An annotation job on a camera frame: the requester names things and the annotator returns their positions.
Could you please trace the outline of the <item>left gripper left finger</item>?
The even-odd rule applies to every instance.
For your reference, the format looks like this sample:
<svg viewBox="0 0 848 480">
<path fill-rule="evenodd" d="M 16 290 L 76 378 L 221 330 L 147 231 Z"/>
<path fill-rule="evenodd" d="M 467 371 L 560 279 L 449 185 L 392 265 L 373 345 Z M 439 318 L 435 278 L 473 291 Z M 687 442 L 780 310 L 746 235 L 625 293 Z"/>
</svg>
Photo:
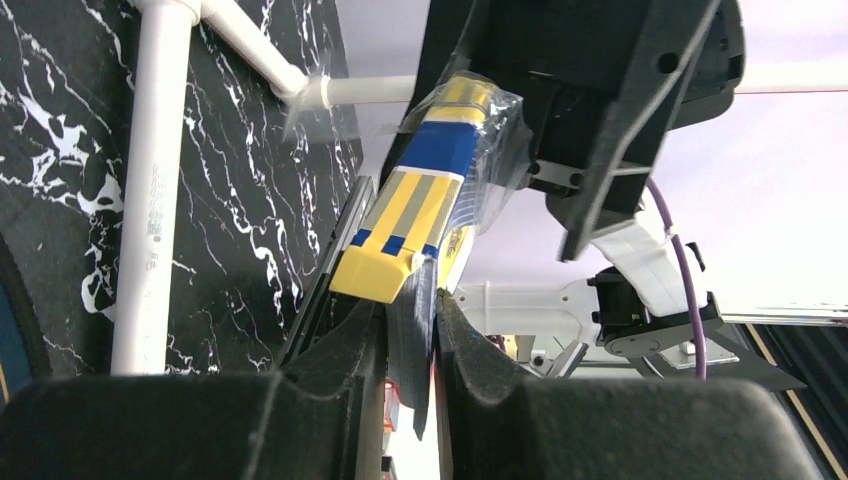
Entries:
<svg viewBox="0 0 848 480">
<path fill-rule="evenodd" d="M 274 373 L 42 381 L 1 416 L 5 479 L 376 479 L 384 310 Z"/>
</svg>

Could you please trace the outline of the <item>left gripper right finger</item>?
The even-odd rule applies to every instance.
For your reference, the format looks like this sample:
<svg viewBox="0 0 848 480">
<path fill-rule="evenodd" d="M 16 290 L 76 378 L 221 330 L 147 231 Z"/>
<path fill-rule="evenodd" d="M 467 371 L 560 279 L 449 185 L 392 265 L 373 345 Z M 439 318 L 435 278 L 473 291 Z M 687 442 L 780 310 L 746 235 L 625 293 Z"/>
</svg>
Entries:
<svg viewBox="0 0 848 480">
<path fill-rule="evenodd" d="M 445 479 L 817 479 L 788 415 L 736 380 L 540 378 L 437 300 Z"/>
</svg>

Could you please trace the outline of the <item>playing card deck box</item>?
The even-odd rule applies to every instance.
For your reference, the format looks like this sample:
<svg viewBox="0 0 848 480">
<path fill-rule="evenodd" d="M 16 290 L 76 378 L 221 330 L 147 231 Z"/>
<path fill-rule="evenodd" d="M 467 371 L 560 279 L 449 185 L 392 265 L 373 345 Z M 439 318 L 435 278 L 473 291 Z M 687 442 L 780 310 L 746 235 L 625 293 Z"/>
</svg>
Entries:
<svg viewBox="0 0 848 480">
<path fill-rule="evenodd" d="M 521 96 L 468 71 L 431 91 L 406 117 L 409 134 L 330 282 L 335 293 L 391 303 L 434 265 L 455 290 L 477 236 L 527 183 L 532 131 Z"/>
</svg>

